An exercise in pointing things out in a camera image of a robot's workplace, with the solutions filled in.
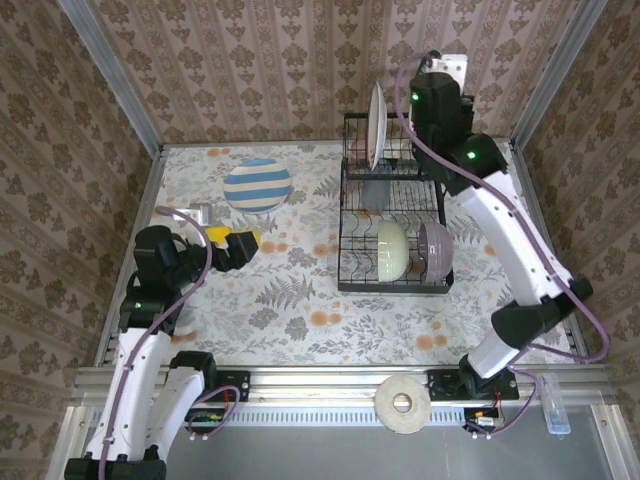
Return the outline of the white plate orange sunburst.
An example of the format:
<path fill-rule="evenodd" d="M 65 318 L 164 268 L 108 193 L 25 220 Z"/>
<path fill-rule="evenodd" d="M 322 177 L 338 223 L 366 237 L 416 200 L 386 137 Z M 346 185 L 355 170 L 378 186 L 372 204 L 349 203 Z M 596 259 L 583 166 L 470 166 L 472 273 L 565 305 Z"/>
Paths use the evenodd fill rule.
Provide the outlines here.
<path fill-rule="evenodd" d="M 381 85 L 376 82 L 370 99 L 367 115 L 367 161 L 374 171 L 382 156 L 386 141 L 387 106 Z"/>

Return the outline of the clear plastic cup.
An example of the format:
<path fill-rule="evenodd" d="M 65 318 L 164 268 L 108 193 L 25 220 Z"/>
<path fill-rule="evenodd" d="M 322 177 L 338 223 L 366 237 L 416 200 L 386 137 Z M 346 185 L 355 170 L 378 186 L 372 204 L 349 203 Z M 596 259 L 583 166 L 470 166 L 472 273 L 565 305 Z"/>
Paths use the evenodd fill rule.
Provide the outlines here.
<path fill-rule="evenodd" d="M 361 188 L 361 207 L 366 211 L 384 211 L 390 201 L 391 181 L 364 180 Z"/>

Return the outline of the grey tape roll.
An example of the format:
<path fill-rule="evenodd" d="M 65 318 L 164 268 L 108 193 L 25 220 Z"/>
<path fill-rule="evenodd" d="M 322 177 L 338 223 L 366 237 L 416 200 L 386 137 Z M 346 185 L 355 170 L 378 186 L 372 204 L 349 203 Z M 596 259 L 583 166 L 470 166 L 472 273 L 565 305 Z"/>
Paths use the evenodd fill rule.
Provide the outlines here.
<path fill-rule="evenodd" d="M 398 410 L 394 404 L 397 396 L 409 400 L 406 411 Z M 428 391 L 416 379 L 403 374 L 392 375 L 376 389 L 374 409 L 382 424 L 396 434 L 413 434 L 430 421 L 432 404 Z"/>

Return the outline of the small controller board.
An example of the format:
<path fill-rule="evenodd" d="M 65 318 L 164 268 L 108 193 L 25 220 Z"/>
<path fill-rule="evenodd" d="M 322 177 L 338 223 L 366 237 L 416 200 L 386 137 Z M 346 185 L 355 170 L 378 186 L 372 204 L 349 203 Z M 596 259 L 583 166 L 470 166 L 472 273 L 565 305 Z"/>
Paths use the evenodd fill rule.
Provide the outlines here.
<path fill-rule="evenodd" d="M 196 408 L 185 417 L 185 428 L 195 435 L 210 435 L 226 416 L 224 408 Z"/>
<path fill-rule="evenodd" d="M 504 425 L 504 418 L 497 407 L 484 409 L 464 409 L 464 428 L 471 432 L 493 432 Z"/>

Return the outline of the clear plastic box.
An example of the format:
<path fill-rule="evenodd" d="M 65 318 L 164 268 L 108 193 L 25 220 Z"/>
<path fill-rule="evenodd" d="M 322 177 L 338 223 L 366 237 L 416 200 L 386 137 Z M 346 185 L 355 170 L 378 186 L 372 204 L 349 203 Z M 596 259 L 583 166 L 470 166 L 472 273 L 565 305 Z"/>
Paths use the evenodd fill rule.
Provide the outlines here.
<path fill-rule="evenodd" d="M 548 433 L 557 436 L 569 435 L 571 426 L 558 377 L 553 373 L 544 373 L 539 376 L 539 386 Z"/>

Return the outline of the pale green bowl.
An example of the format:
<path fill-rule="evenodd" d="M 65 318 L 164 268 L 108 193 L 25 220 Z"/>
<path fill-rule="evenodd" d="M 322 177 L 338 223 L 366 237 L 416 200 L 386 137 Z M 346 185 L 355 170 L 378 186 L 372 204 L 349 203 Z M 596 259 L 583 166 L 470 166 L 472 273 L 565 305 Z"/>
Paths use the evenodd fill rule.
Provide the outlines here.
<path fill-rule="evenodd" d="M 380 220 L 377 231 L 378 280 L 382 283 L 399 280 L 409 264 L 409 245 L 401 224 Z"/>

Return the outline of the aluminium table side rail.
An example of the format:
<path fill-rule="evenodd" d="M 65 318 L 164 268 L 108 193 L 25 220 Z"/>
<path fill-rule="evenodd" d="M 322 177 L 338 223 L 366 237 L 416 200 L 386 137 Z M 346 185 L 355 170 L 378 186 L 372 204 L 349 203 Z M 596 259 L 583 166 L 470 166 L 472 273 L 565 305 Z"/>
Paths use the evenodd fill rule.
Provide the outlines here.
<path fill-rule="evenodd" d="M 522 187 L 522 195 L 526 200 L 529 216 L 538 228 L 542 238 L 544 239 L 551 252 L 554 253 L 554 247 L 552 246 L 551 237 L 547 225 L 545 223 L 544 215 L 541 211 L 537 194 L 529 174 L 524 156 L 521 148 L 513 141 L 508 140 L 508 146 L 512 154 L 512 162 L 517 172 L 520 185 Z M 581 328 L 575 313 L 571 313 L 564 321 L 566 335 L 569 338 L 571 345 L 571 353 L 579 356 L 587 356 L 588 349 L 586 347 L 584 337 L 581 332 Z"/>
<path fill-rule="evenodd" d="M 166 146 L 162 145 L 151 164 L 151 169 L 140 199 L 140 205 L 135 217 L 135 221 L 133 223 L 132 233 L 127 245 L 124 260 L 122 262 L 114 293 L 111 298 L 109 310 L 106 315 L 101 339 L 97 347 L 96 355 L 93 362 L 94 367 L 102 367 L 105 364 L 105 358 L 107 357 L 107 353 L 109 351 L 109 343 L 118 331 L 120 304 L 126 296 L 127 283 L 131 274 L 135 270 L 135 260 L 133 256 L 133 250 L 135 247 L 135 235 L 139 230 L 146 227 L 151 219 L 165 168 L 166 150 Z"/>

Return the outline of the aluminium frame post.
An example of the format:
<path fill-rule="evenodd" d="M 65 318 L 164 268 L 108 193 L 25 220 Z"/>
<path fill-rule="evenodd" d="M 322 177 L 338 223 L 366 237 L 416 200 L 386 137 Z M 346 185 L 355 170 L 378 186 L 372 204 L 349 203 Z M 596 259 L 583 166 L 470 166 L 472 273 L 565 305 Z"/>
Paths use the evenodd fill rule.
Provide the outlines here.
<path fill-rule="evenodd" d="M 58 1 L 134 128 L 139 140 L 149 155 L 152 158 L 157 158 L 162 151 L 163 141 L 147 115 L 133 83 L 128 79 L 88 1 Z"/>
<path fill-rule="evenodd" d="M 510 137 L 523 149 L 535 132 L 608 0 L 579 0 Z"/>

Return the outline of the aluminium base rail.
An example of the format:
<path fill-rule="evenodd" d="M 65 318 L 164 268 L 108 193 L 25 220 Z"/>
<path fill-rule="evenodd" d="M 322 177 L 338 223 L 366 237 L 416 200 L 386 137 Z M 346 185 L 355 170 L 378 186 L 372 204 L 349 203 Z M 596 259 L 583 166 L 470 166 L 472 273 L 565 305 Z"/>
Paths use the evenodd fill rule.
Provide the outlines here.
<path fill-rule="evenodd" d="M 532 390 L 530 374 L 555 374 L 564 395 L 571 401 L 588 403 L 601 398 L 611 403 L 615 389 L 604 367 L 599 365 L 518 365 L 516 382 L 520 397 Z M 375 390 L 393 375 L 407 375 L 428 385 L 425 365 L 410 366 L 245 366 L 250 373 L 249 403 L 255 405 L 364 406 Z"/>

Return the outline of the purple bowl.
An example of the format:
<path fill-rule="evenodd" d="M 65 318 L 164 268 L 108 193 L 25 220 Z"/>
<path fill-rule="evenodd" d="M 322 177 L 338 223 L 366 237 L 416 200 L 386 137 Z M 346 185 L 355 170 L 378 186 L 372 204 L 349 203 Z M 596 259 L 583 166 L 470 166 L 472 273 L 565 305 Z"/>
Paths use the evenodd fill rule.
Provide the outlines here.
<path fill-rule="evenodd" d="M 452 270 L 454 246 L 448 229 L 437 222 L 426 222 L 418 231 L 418 254 L 424 261 L 423 284 L 443 280 Z"/>

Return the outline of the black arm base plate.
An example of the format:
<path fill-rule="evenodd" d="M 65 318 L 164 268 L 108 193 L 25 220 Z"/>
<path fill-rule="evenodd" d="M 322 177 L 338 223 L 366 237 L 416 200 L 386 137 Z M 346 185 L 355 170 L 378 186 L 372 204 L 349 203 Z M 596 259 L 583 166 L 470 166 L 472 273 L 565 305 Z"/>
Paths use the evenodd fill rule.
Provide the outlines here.
<path fill-rule="evenodd" d="M 520 398 L 515 375 L 503 370 L 483 379 L 457 369 L 431 369 L 427 374 L 427 388 L 435 401 L 494 401 Z"/>
<path fill-rule="evenodd" d="M 251 372 L 249 370 L 223 369 L 217 372 L 216 388 L 227 385 L 235 386 L 239 392 L 239 401 L 248 402 L 251 389 Z M 214 402 L 230 403 L 234 401 L 234 393 L 232 391 L 221 392 L 213 398 Z"/>

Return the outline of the pink transparent tumbler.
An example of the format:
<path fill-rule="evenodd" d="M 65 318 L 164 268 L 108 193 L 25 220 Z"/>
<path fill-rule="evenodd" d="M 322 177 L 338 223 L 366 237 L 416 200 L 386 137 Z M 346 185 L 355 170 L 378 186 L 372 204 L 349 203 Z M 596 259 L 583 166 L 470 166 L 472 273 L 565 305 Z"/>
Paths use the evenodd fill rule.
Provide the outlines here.
<path fill-rule="evenodd" d="M 369 171 L 365 139 L 354 140 L 351 143 L 348 149 L 347 170 L 349 178 L 346 181 L 346 191 L 348 194 L 358 193 L 362 186 L 362 180 L 355 179 L 353 174 L 359 175 Z"/>

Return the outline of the floral tablecloth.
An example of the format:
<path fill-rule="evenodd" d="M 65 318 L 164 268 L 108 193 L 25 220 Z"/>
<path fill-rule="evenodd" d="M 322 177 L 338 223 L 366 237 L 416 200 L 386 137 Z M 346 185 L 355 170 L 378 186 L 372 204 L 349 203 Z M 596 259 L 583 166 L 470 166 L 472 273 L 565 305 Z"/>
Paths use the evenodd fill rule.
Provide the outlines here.
<path fill-rule="evenodd" d="M 286 201 L 266 214 L 240 213 L 223 193 L 227 175 L 253 159 L 276 160 L 292 177 Z M 215 224 L 262 235 L 246 267 L 210 274 L 186 302 L 177 326 L 196 323 L 198 337 L 171 342 L 167 357 L 201 350 L 222 365 L 455 364 L 480 343 L 512 291 L 494 248 L 453 199 L 444 199 L 454 244 L 448 293 L 338 289 L 342 159 L 338 142 L 166 150 L 155 204 L 208 203 Z"/>

